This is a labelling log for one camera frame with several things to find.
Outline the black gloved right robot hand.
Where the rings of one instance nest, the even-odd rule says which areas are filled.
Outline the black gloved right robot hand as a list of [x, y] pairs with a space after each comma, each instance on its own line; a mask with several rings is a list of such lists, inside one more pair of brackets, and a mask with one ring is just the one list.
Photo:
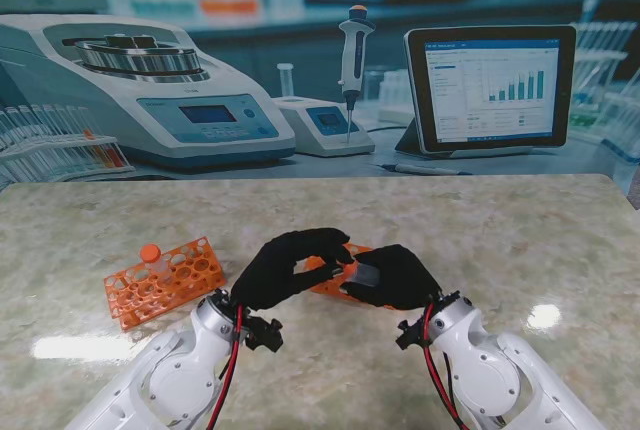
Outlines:
[[418, 257], [406, 247], [394, 244], [359, 253], [359, 265], [378, 270], [373, 286], [359, 281], [345, 281], [340, 289], [352, 298], [376, 306], [413, 310], [437, 301], [441, 287]]

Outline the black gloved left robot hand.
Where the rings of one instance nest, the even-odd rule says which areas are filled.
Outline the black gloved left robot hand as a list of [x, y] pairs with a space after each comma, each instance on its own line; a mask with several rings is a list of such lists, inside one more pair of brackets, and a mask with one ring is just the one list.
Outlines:
[[[346, 249], [350, 237], [336, 228], [291, 231], [267, 242], [231, 289], [231, 301], [251, 310], [267, 310], [334, 278], [353, 259]], [[319, 257], [324, 265], [297, 273], [296, 265]]]

